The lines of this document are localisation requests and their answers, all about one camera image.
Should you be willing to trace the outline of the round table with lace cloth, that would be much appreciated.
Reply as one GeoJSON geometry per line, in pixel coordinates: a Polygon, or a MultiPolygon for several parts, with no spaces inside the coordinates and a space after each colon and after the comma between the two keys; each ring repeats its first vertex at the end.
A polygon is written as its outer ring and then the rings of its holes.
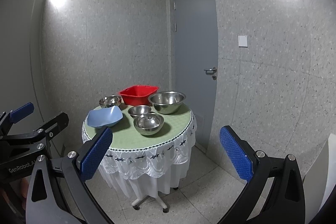
{"type": "Polygon", "coordinates": [[[135,210],[144,199],[152,197],[167,212],[159,195],[177,190],[189,169],[197,130],[193,112],[182,105],[163,118],[158,133],[143,136],[134,128],[134,119],[123,110],[122,120],[112,127],[112,144],[98,167],[109,187],[134,199],[131,205],[135,210]]]}

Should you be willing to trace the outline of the grey door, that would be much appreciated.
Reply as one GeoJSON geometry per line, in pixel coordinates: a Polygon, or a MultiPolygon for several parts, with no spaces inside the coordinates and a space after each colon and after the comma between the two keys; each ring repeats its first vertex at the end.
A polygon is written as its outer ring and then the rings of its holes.
{"type": "Polygon", "coordinates": [[[206,152],[213,123],[217,73],[218,23],[215,0],[170,0],[173,90],[186,95],[185,104],[197,121],[196,146],[206,152]]]}

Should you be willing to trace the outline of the small plain steel bowl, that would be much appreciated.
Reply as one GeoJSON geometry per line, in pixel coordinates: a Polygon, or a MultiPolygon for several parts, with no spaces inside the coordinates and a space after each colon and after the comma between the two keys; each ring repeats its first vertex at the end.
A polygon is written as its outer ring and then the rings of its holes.
{"type": "Polygon", "coordinates": [[[137,118],[143,114],[150,113],[151,107],[147,105],[132,106],[127,112],[132,118],[137,118]]]}

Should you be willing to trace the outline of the white wall switch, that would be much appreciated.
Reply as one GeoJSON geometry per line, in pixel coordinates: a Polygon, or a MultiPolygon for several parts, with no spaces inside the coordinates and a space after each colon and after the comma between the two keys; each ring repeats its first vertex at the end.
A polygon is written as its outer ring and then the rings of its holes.
{"type": "Polygon", "coordinates": [[[238,36],[238,45],[241,48],[247,48],[248,47],[247,36],[245,36],[245,35],[239,35],[238,36]]]}

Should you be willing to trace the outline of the small faceted steel bowl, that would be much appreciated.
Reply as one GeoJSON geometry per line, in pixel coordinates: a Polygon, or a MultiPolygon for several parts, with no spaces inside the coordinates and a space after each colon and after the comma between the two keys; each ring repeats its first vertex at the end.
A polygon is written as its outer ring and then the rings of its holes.
{"type": "Polygon", "coordinates": [[[112,96],[105,96],[99,100],[99,105],[101,108],[109,108],[113,106],[120,106],[122,102],[121,96],[112,95],[112,96]]]}

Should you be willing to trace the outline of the medium shiny steel bowl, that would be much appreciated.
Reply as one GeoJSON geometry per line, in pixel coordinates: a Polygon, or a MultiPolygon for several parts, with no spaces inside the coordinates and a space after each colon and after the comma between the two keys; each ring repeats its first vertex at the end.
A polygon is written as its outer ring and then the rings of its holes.
{"type": "Polygon", "coordinates": [[[142,114],[133,120],[134,128],[143,136],[150,136],[158,133],[164,123],[165,120],[163,116],[155,113],[142,114]]]}

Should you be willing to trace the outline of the large stainless steel bowl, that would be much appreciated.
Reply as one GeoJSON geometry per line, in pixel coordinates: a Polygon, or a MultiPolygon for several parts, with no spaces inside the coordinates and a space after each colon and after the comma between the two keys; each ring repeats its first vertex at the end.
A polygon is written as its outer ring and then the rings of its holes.
{"type": "Polygon", "coordinates": [[[148,97],[155,110],[164,115],[177,112],[185,99],[185,94],[175,91],[157,92],[148,97]]]}

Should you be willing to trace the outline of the blue plastic bowl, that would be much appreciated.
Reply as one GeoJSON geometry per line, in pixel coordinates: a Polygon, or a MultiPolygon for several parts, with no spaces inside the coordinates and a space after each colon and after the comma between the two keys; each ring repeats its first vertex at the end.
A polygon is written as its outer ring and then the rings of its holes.
{"type": "Polygon", "coordinates": [[[113,127],[123,118],[118,106],[91,110],[87,116],[87,125],[92,128],[113,127]]]}

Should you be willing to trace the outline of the red plastic basin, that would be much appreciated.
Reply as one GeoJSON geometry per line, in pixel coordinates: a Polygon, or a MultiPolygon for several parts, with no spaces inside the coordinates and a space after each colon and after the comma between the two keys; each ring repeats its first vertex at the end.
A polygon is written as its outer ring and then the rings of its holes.
{"type": "Polygon", "coordinates": [[[124,104],[130,106],[148,105],[149,96],[156,93],[159,87],[149,85],[134,85],[119,92],[124,104]]]}

